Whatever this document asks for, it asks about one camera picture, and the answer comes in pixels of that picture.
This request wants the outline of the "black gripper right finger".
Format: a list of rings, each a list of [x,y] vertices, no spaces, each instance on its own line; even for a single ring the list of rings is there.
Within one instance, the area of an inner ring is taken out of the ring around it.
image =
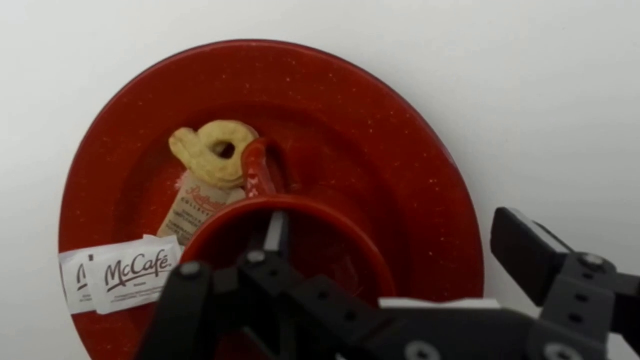
[[[619,334],[640,355],[640,275],[570,248],[516,208],[497,208],[490,249],[540,308],[527,339],[529,360],[609,360]]]

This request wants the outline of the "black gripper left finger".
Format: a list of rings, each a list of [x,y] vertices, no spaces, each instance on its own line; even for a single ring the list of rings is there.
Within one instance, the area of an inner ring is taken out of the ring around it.
[[[249,331],[275,360],[368,360],[381,309],[333,280],[301,275],[285,258],[291,215],[275,211],[264,245],[237,266],[184,261],[166,280],[137,360],[213,360],[233,331]]]

